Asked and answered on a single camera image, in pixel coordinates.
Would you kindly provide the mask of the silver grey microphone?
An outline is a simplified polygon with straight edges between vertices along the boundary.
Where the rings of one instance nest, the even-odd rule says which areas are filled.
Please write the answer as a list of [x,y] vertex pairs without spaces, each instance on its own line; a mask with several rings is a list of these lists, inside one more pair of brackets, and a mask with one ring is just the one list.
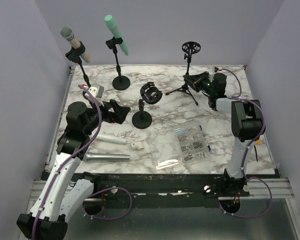
[[102,161],[102,162],[126,162],[130,160],[130,155],[126,154],[101,154],[87,153],[83,159],[86,162]]

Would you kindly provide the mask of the mint green microphone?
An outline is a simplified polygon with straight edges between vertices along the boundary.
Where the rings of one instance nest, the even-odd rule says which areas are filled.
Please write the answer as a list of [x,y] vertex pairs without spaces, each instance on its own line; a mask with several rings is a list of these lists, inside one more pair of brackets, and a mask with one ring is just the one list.
[[125,42],[125,39],[122,36],[121,31],[119,30],[118,23],[116,19],[112,15],[106,15],[104,17],[105,24],[107,28],[111,31],[112,35],[114,36],[115,39],[122,39],[122,43],[119,45],[122,52],[128,56],[129,55],[129,49],[127,46],[127,43]]

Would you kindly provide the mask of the white microphone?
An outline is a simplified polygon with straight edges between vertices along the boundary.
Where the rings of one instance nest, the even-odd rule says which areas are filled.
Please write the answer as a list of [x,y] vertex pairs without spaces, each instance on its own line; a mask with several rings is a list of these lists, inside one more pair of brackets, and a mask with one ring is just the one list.
[[124,138],[111,136],[111,135],[104,135],[104,134],[98,135],[96,139],[99,141],[104,141],[104,142],[119,144],[119,145],[125,145],[127,142]]

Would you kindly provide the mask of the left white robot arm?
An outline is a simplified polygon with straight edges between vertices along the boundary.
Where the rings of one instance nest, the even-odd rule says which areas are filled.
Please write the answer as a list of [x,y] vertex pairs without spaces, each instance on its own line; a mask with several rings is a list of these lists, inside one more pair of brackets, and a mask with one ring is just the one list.
[[89,145],[97,137],[101,123],[122,124],[130,107],[111,99],[102,104],[87,105],[82,101],[67,108],[67,126],[57,141],[55,161],[38,199],[29,213],[20,214],[17,226],[30,240],[62,240],[68,222],[88,196],[97,197],[101,185],[92,178],[82,178],[67,192],[69,183]]

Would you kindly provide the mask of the black tripod microphone stand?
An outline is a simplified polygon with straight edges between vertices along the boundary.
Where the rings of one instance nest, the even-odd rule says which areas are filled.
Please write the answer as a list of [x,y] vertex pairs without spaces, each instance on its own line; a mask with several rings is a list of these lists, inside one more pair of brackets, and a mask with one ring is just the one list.
[[[195,41],[188,41],[185,42],[182,47],[181,47],[182,51],[184,52],[184,60],[187,61],[187,67],[186,67],[186,73],[185,75],[188,76],[189,75],[189,69],[190,69],[190,64],[192,62],[192,55],[197,54],[200,50],[201,50],[201,45]],[[191,98],[193,99],[194,103],[198,106],[199,103],[196,101],[196,99],[194,98],[194,96],[192,95],[192,93],[189,90],[189,85],[186,81],[184,81],[184,84],[177,88],[174,89],[170,92],[166,92],[165,95],[168,96],[172,93],[175,92],[181,92],[184,94],[187,94],[189,96],[191,96]]]

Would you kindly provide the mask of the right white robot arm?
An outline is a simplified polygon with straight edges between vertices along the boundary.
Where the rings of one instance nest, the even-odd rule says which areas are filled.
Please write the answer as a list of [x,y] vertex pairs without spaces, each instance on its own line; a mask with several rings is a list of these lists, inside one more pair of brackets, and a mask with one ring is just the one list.
[[186,74],[183,77],[194,91],[207,94],[208,105],[212,110],[231,114],[234,147],[226,172],[230,178],[244,178],[251,151],[266,128],[260,101],[226,96],[227,76],[221,72]]

